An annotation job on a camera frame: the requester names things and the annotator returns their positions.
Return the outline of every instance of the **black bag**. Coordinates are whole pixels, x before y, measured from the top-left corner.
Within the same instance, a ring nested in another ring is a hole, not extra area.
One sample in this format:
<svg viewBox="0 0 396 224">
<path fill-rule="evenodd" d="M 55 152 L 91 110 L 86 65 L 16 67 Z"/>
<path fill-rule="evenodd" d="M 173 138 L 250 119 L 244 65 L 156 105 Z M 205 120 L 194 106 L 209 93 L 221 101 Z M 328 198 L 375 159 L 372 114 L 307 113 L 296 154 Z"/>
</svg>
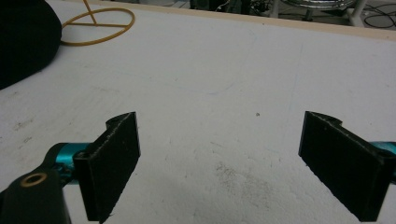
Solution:
<svg viewBox="0 0 396 224">
<path fill-rule="evenodd" d="M 61 37 L 61 22 L 44 0 L 0 0 L 0 90 L 47 66 Z"/>
</svg>

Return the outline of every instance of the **white tabletop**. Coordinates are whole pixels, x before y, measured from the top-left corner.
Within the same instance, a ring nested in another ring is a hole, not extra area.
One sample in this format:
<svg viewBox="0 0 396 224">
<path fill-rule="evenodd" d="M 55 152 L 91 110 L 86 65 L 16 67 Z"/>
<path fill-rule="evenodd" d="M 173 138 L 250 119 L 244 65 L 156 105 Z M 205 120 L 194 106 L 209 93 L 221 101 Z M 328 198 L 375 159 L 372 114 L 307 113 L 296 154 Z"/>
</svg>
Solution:
<svg viewBox="0 0 396 224">
<path fill-rule="evenodd" d="M 61 21 L 85 11 L 49 3 Z M 124 35 L 60 47 L 50 66 L 0 91 L 0 190 L 54 144 L 94 141 L 106 120 L 136 111 L 142 156 L 106 223 L 359 223 L 298 156 L 304 112 L 367 141 L 396 140 L 396 42 L 133 12 Z M 64 37 L 109 32 L 82 29 Z M 73 223 L 89 223 L 78 186 L 64 194 Z M 378 223 L 395 222 L 394 204 L 391 186 Z"/>
</svg>

